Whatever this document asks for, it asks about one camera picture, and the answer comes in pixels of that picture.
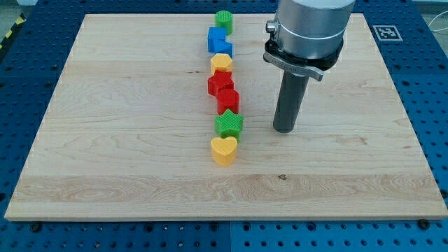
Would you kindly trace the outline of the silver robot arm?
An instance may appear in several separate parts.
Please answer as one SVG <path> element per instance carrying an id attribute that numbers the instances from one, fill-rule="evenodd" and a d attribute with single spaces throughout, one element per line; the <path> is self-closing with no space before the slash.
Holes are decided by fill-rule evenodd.
<path id="1" fill-rule="evenodd" d="M 263 59 L 299 77 L 321 81 L 337 61 L 354 0 L 279 0 L 265 30 Z"/>

